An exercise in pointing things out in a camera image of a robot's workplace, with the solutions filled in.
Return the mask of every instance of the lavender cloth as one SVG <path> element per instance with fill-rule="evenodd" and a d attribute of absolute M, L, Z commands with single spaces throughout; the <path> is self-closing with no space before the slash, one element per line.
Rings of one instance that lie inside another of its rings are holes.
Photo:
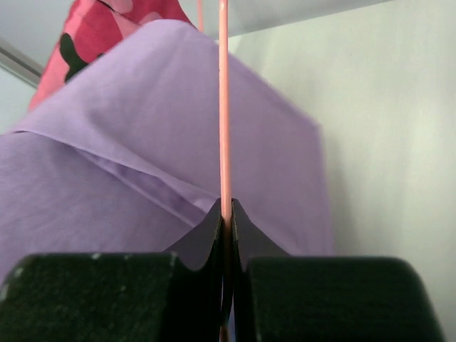
<path fill-rule="evenodd" d="M 34 252 L 157 252 L 219 196 L 218 52 L 148 24 L 0 137 L 0 281 Z M 230 59 L 233 193 L 292 254 L 332 252 L 318 127 Z"/>

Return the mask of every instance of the gray floor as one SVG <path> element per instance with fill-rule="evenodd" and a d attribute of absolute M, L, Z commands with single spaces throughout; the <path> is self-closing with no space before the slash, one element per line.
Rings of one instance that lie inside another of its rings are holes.
<path fill-rule="evenodd" d="M 422 275 L 456 341 L 456 1 L 396 0 L 231 38 L 321 124 L 342 254 Z"/>

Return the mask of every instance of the purple fabric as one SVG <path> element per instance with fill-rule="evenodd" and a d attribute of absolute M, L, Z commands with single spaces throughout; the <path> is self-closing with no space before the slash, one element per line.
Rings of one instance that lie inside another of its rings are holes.
<path fill-rule="evenodd" d="M 218 52 L 145 25 L 0 137 L 0 280 L 32 252 L 156 252 L 219 196 Z M 233 193 L 298 255 L 332 253 L 319 128 L 230 60 Z"/>

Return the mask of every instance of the white surface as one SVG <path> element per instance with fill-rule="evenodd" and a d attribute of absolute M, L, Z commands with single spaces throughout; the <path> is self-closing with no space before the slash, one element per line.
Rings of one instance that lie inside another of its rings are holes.
<path fill-rule="evenodd" d="M 295 21 L 369 6 L 388 0 L 229 0 L 230 35 L 258 31 Z M 192 23 L 198 23 L 197 0 L 179 0 Z M 217 37 L 219 31 L 218 0 L 202 0 L 204 32 Z"/>
<path fill-rule="evenodd" d="M 449 341 L 455 13 L 454 0 L 397 0 L 230 39 L 234 54 L 322 125 L 339 252 L 407 259 Z"/>
<path fill-rule="evenodd" d="M 45 66 L 73 0 L 0 0 L 0 36 Z"/>
<path fill-rule="evenodd" d="M 0 134 L 25 116 L 35 90 L 0 66 Z"/>

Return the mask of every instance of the red patterned cloth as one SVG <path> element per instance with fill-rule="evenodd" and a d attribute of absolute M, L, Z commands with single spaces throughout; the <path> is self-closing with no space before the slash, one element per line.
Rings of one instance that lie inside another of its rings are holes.
<path fill-rule="evenodd" d="M 76 0 L 29 109 L 139 27 L 156 19 L 190 23 L 178 0 Z"/>

